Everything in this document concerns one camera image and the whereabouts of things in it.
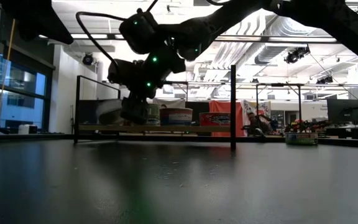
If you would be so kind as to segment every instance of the black robotic arm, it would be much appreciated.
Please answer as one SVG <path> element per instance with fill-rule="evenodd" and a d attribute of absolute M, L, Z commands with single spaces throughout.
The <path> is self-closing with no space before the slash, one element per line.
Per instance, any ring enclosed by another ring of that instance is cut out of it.
<path fill-rule="evenodd" d="M 138 9 L 121 24 L 120 31 L 133 51 L 150 54 L 142 63 L 116 60 L 119 65 L 112 63 L 108 76 L 110 82 L 126 85 L 131 91 L 124 99 L 122 116 L 143 123 L 145 98 L 155 96 L 170 72 L 184 72 L 184 59 L 195 60 L 215 38 L 261 8 L 321 28 L 358 55 L 358 14 L 345 0 L 231 0 L 209 16 L 160 25 L 150 12 Z"/>

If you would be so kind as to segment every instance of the person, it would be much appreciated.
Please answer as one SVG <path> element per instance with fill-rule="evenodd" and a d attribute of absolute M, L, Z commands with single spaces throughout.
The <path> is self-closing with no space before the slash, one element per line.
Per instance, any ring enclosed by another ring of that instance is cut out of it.
<path fill-rule="evenodd" d="M 261 121 L 259 118 L 255 116 L 253 112 L 247 113 L 248 120 L 250 121 L 248 135 L 260 134 L 256 129 L 259 128 L 262 130 L 264 134 L 270 134 L 272 132 L 272 128 L 269 124 Z"/>

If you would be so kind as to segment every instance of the ductwork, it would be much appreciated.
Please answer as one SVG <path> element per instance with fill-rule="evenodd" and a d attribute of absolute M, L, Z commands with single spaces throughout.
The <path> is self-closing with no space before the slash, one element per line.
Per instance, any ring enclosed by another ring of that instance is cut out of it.
<path fill-rule="evenodd" d="M 273 24 L 268 27 L 265 31 L 265 35 L 271 36 L 293 36 L 293 35 L 309 35 L 316 28 L 307 27 L 299 22 L 294 21 L 293 19 L 287 17 L 278 17 Z M 252 44 L 247 52 L 242 56 L 240 60 L 237 61 L 236 65 L 239 68 L 242 68 L 246 65 L 244 64 L 257 64 L 261 67 L 253 66 L 252 73 L 248 75 L 255 75 L 257 72 L 260 72 L 264 65 L 269 64 L 272 60 L 282 54 L 288 47 L 284 46 L 271 46 L 269 44 L 254 43 Z"/>
<path fill-rule="evenodd" d="M 231 35 L 260 35 L 265 30 L 265 15 L 255 12 L 245 18 L 238 30 L 230 29 L 226 34 Z M 238 61 L 245 54 L 250 44 L 248 43 L 222 43 L 216 58 L 212 62 L 214 68 L 229 68 L 234 62 Z"/>

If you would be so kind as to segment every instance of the computer monitor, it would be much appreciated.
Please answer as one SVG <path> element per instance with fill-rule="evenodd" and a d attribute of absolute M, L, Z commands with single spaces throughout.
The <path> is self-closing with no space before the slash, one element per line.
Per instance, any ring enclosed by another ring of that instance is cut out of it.
<path fill-rule="evenodd" d="M 328 120 L 332 123 L 351 122 L 358 124 L 358 100 L 327 99 Z"/>

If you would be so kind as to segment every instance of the ceiling pipe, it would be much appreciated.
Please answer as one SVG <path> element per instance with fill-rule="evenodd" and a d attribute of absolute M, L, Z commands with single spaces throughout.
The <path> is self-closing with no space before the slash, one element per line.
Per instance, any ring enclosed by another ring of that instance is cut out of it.
<path fill-rule="evenodd" d="M 255 17 L 255 19 L 251 20 L 251 22 L 247 22 L 247 29 L 243 29 L 239 35 L 249 35 L 249 34 L 253 34 L 255 33 L 255 31 L 258 29 L 258 27 L 260 26 L 260 19 L 259 17 Z M 245 53 L 245 51 L 247 50 L 248 43 L 236 43 L 236 46 L 234 46 L 235 52 L 232 52 L 231 55 L 226 55 L 225 60 L 223 60 L 222 64 L 219 64 L 220 67 L 224 67 L 224 68 L 228 68 L 230 67 L 231 64 L 228 64 L 228 61 L 232 60 L 233 58 L 237 57 L 238 55 L 242 55 Z"/>
<path fill-rule="evenodd" d="M 278 36 L 290 36 L 290 35 L 308 35 L 316 28 L 306 27 L 300 23 L 286 17 L 278 17 L 270 27 L 265 31 L 265 35 L 278 35 Z M 248 77 L 253 77 L 256 73 L 263 70 L 266 65 L 271 63 L 275 57 L 281 55 L 288 47 L 286 46 L 268 46 L 266 44 L 254 43 L 247 52 L 236 63 L 240 72 L 245 71 Z M 260 67 L 250 68 L 245 66 L 248 63 L 259 64 Z"/>
<path fill-rule="evenodd" d="M 270 26 L 271 26 L 271 22 L 266 24 L 266 16 L 263 14 L 260 14 L 259 17 L 257 18 L 256 30 L 249 29 L 246 31 L 246 35 L 260 35 L 266 29 L 266 27 L 270 27 Z M 227 64 L 225 64 L 225 66 L 230 67 L 232 64 L 238 62 L 240 60 L 240 58 L 246 53 L 247 49 L 251 45 L 252 44 L 250 44 L 250 43 L 244 43 L 243 46 L 241 47 L 241 49 L 233 55 L 232 59 L 230 59 L 227 62 Z"/>
<path fill-rule="evenodd" d="M 239 28 L 237 31 L 235 31 L 235 33 L 233 34 L 237 34 L 237 35 L 241 35 L 240 30 L 242 29 L 242 27 L 246 26 L 247 24 L 243 21 L 241 21 L 239 23 Z M 221 47 L 219 49 L 219 52 L 221 52 L 221 54 L 219 54 L 215 57 L 214 61 L 212 62 L 212 66 L 213 68 L 221 68 L 221 63 L 227 58 L 227 56 L 230 54 L 230 52 L 233 50 L 234 48 L 234 43 L 224 43 L 223 47 Z"/>

